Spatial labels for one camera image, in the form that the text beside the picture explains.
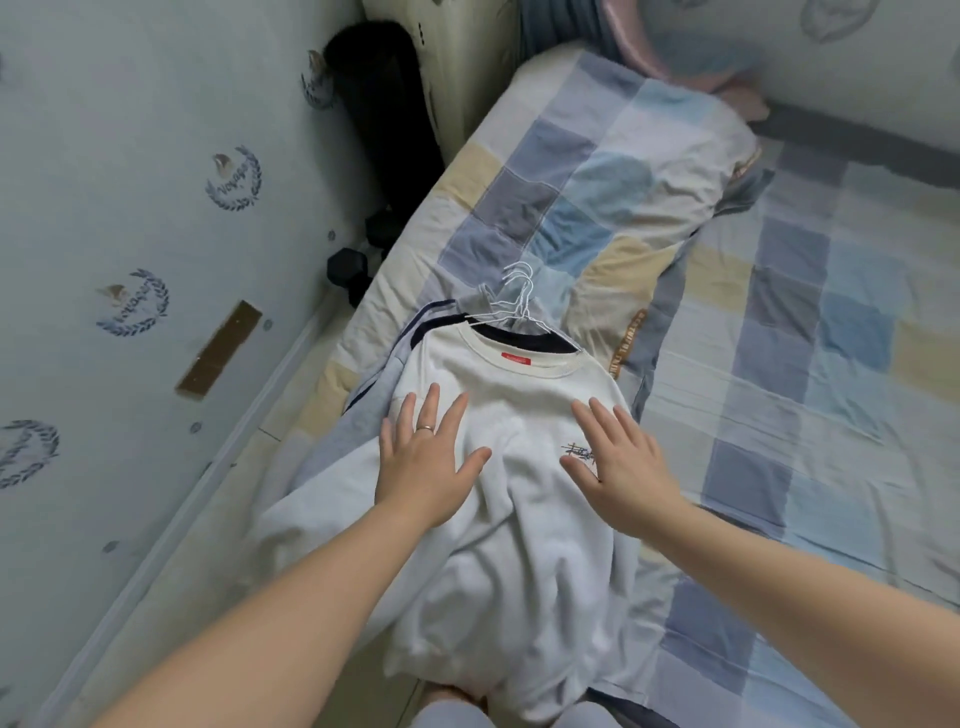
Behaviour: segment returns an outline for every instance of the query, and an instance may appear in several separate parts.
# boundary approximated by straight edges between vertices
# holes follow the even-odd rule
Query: tiled floor
[[[60,728],[86,728],[110,703],[181,643],[198,634],[239,593],[233,555],[248,525],[260,476],[278,442],[297,418],[352,310],[344,305],[251,437],[150,591],[69,707]],[[341,675],[319,728],[398,728],[413,717],[417,681],[387,680],[380,659],[383,640],[351,660]]]

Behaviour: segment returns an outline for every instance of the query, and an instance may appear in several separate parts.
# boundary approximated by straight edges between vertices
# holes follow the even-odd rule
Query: wallpaper
[[[771,98],[960,151],[955,0],[642,0],[651,32],[748,40]]]
[[[0,4],[0,726],[26,725],[379,207],[359,3]],[[174,392],[241,301],[260,325]]]

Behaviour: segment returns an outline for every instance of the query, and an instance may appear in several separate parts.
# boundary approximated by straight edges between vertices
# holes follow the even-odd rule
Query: pink fabric
[[[636,0],[603,0],[602,5],[624,64],[649,78],[669,80],[670,70],[647,39]]]
[[[762,121],[770,115],[770,110],[763,103],[763,97],[753,82],[735,78],[732,71],[699,76],[671,74],[647,38],[636,0],[601,0],[601,7],[620,49],[620,55],[623,56],[623,62],[629,68],[648,78],[715,94],[746,121]]]

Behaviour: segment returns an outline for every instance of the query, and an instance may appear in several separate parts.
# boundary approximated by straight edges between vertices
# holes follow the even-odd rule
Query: dumbbell
[[[341,248],[326,260],[326,279],[347,289],[350,305],[356,308],[373,280],[368,273],[367,257],[359,251]]]
[[[381,209],[367,218],[367,241],[386,257],[406,224],[406,220],[401,219],[391,209]]]

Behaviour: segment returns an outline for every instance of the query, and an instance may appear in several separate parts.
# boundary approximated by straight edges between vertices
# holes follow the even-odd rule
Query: baseboard
[[[127,586],[113,601],[107,613],[100,620],[97,628],[90,635],[86,644],[74,657],[70,666],[54,688],[53,692],[43,701],[39,709],[29,721],[34,728],[53,728],[60,716],[80,694],[90,673],[104,656],[113,638],[120,632],[132,614],[136,605],[159,576],[160,571],[173,555],[177,546],[183,540],[190,526],[204,510],[210,498],[216,492],[220,483],[227,476],[230,464],[235,462],[240,452],[247,445],[263,418],[270,411],[274,402],[286,386],[290,377],[300,367],[303,359],[317,342],[321,332],[326,328],[338,306],[335,297],[340,291],[330,290],[317,313],[303,328],[300,336],[294,342],[290,351],[286,353],[276,366],[266,384],[253,399],[250,407],[240,418],[240,422],[227,437],[227,441],[217,452],[210,467],[206,469],[197,481],[193,490],[171,519],[170,523],[160,534],[153,547],[133,573]]]

